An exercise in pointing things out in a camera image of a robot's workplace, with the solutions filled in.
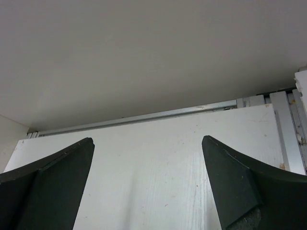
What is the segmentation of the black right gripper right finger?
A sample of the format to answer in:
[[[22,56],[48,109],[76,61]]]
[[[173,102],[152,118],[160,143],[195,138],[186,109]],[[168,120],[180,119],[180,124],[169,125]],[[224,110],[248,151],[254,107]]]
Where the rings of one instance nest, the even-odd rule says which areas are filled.
[[[263,163],[211,136],[204,162],[221,228],[305,230],[307,177]]]

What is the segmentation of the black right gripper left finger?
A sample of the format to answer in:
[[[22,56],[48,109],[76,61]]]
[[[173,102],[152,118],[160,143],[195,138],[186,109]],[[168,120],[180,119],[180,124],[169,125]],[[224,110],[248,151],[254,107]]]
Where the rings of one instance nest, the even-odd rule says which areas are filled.
[[[73,229],[94,155],[84,138],[0,175],[2,230]]]

